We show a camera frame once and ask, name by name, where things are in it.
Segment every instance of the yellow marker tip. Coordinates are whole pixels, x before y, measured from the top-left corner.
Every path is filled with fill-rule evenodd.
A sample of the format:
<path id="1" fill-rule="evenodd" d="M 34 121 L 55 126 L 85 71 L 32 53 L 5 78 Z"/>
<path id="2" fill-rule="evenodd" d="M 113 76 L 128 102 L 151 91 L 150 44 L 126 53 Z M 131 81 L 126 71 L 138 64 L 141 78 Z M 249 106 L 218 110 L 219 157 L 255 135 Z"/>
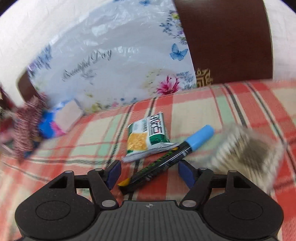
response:
<path id="1" fill-rule="evenodd" d="M 118 183 L 118 186 L 125 187 L 130 183 L 130 178 L 123 180 L 122 182 Z"/>

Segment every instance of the screw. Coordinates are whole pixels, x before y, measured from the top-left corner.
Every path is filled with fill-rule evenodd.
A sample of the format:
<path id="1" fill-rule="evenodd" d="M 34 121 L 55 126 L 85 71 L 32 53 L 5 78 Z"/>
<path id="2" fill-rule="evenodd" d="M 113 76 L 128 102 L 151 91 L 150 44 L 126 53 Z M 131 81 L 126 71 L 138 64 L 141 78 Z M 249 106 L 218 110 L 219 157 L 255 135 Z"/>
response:
<path id="1" fill-rule="evenodd" d="M 116 205 L 116 202 L 113 200 L 102 201 L 102 206 L 104 206 L 104 207 L 113 207 L 115 205 Z"/>
<path id="2" fill-rule="evenodd" d="M 185 200 L 182 202 L 182 205 L 184 207 L 195 207 L 196 206 L 196 202 L 193 200 Z"/>

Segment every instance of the white wall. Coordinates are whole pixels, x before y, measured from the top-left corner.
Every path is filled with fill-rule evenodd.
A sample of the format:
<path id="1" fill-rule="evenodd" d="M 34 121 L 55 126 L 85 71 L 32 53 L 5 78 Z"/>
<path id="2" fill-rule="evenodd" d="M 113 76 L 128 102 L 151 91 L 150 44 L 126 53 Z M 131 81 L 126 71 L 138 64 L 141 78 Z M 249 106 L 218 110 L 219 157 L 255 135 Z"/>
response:
<path id="1" fill-rule="evenodd" d="M 79 17 L 109 0 L 18 0 L 0 17 L 0 82 L 17 105 L 16 87 L 36 54 Z M 271 24 L 274 78 L 296 77 L 296 14 L 280 0 L 264 0 Z"/>

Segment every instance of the blue object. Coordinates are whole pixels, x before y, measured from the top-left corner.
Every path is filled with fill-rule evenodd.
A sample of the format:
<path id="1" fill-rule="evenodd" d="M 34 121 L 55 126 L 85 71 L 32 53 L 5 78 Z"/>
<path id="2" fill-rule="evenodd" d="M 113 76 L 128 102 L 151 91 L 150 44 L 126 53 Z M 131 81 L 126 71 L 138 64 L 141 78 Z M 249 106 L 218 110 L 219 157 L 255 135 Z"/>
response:
<path id="1" fill-rule="evenodd" d="M 144 0 L 144 1 L 140 1 L 139 4 L 142 4 L 144 6 L 148 6 L 150 3 L 150 0 Z"/>
<path id="2" fill-rule="evenodd" d="M 53 112 L 49 112 L 49 111 L 45 110 L 42 113 L 42 119 L 38 125 L 38 128 L 39 128 L 41 135 L 46 139 L 54 137 L 54 131 L 50 126 L 50 123 L 53 121 L 53 118 L 54 118 Z"/>
<path id="3" fill-rule="evenodd" d="M 111 190 L 115 183 L 117 182 L 119 176 L 121 175 L 121 163 L 118 162 L 108 174 L 108 179 L 106 180 L 105 184 Z"/>
<path id="4" fill-rule="evenodd" d="M 214 132 L 213 127 L 206 125 L 195 132 L 192 136 L 188 137 L 185 141 L 190 145 L 192 151 L 196 151 L 214 135 Z"/>
<path id="5" fill-rule="evenodd" d="M 195 184 L 195 178 L 192 170 L 186 166 L 183 162 L 179 162 L 178 164 L 178 172 L 179 176 L 186 183 L 187 187 L 192 188 Z"/>
<path id="6" fill-rule="evenodd" d="M 185 55 L 187 54 L 188 49 L 184 49 L 182 51 L 179 51 L 179 48 L 176 44 L 172 45 L 172 52 L 170 53 L 170 56 L 173 60 L 178 59 L 179 61 L 183 60 Z"/>

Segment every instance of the blurry furry object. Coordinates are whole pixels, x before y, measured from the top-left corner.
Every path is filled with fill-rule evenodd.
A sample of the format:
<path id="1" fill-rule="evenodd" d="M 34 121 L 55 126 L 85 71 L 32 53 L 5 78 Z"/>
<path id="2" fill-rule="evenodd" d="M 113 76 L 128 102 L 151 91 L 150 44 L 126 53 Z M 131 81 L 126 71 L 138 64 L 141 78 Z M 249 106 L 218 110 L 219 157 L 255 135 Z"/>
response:
<path id="1" fill-rule="evenodd" d="M 237 170 L 264 192 L 270 191 L 285 145 L 242 126 L 231 127 L 225 133 L 209 168 L 222 174 Z"/>

